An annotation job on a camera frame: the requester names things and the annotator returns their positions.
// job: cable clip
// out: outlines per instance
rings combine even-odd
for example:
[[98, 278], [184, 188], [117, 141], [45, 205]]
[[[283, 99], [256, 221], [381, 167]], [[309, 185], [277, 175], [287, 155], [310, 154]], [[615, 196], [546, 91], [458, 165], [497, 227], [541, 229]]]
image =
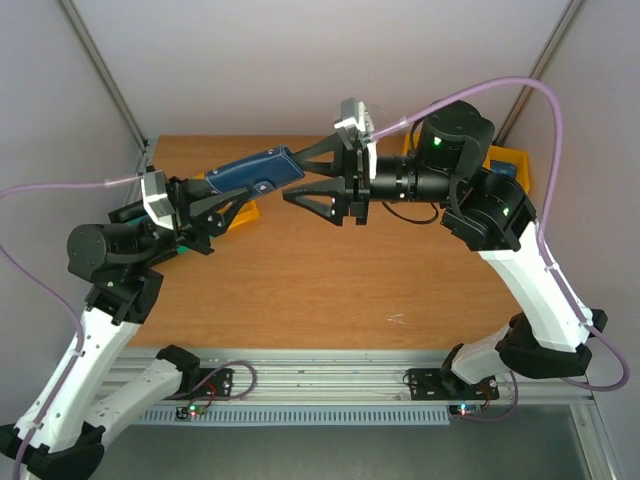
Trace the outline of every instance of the cable clip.
[[410, 123], [409, 123], [409, 121], [407, 120], [407, 117], [402, 117], [402, 118], [398, 121], [398, 124], [399, 124], [399, 126], [400, 126], [400, 128], [401, 128], [402, 130], [407, 130], [407, 129], [411, 126], [411, 124], [410, 124]]
[[560, 270], [560, 265], [557, 262], [553, 262], [551, 265], [545, 265], [544, 271], [549, 272], [550, 270]]
[[40, 430], [42, 428], [42, 426], [44, 425], [43, 422], [29, 422], [27, 424], [27, 430]]

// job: black cable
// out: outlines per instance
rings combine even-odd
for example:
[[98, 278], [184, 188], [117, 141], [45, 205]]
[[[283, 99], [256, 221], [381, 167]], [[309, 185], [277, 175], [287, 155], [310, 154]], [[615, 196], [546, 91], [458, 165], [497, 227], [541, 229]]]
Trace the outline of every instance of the black cable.
[[455, 213], [458, 218], [464, 218], [462, 215], [462, 211], [460, 210], [460, 202], [458, 200], [458, 184], [462, 180], [460, 175], [452, 175], [449, 179], [449, 205], [451, 206], [451, 210]]
[[404, 220], [405, 222], [413, 223], [414, 225], [429, 225], [430, 223], [435, 222], [440, 217], [440, 212], [436, 208], [436, 206], [431, 203], [431, 207], [433, 208], [434, 214], [433, 217], [428, 220], [413, 220], [411, 218], [403, 217], [398, 212], [396, 212], [393, 208], [391, 208], [386, 202], [382, 202], [382, 206], [385, 208], [387, 212], [389, 212], [394, 217], [399, 218], [400, 220]]

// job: gray floor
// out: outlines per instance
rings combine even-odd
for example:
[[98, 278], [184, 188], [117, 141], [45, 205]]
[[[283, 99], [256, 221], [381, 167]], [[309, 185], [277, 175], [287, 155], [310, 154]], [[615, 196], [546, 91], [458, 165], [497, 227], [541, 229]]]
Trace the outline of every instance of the gray floor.
[[568, 407], [520, 407], [497, 424], [444, 427], [134, 426], [97, 480], [588, 478]]

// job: blue object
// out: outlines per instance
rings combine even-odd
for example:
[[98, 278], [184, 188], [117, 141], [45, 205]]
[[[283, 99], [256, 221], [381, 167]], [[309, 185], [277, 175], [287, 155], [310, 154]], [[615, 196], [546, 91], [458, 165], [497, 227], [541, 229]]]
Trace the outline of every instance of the blue object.
[[491, 171], [513, 179], [516, 178], [517, 173], [516, 166], [513, 163], [499, 162], [498, 160], [491, 160]]
[[252, 192], [251, 199], [302, 178], [304, 172], [285, 146], [270, 148], [205, 173], [205, 179], [216, 193], [248, 188]]

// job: yellow object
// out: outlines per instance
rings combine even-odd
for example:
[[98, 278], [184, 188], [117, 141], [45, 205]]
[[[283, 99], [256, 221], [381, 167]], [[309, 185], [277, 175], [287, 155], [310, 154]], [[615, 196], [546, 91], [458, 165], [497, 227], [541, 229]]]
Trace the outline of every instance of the yellow object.
[[240, 211], [237, 213], [236, 218], [233, 219], [229, 229], [239, 227], [247, 222], [257, 219], [260, 216], [258, 210], [258, 204], [255, 200], [251, 200], [249, 203], [245, 203]]
[[[415, 133], [413, 141], [417, 145], [420, 133]], [[404, 137], [404, 147], [402, 154], [406, 155], [409, 151], [409, 133]], [[511, 163], [516, 167], [516, 182], [518, 182], [526, 193], [529, 193], [531, 183], [529, 181], [529, 155], [524, 150], [514, 150], [513, 148], [489, 147], [489, 153], [482, 166], [491, 170], [491, 160], [498, 162]]]

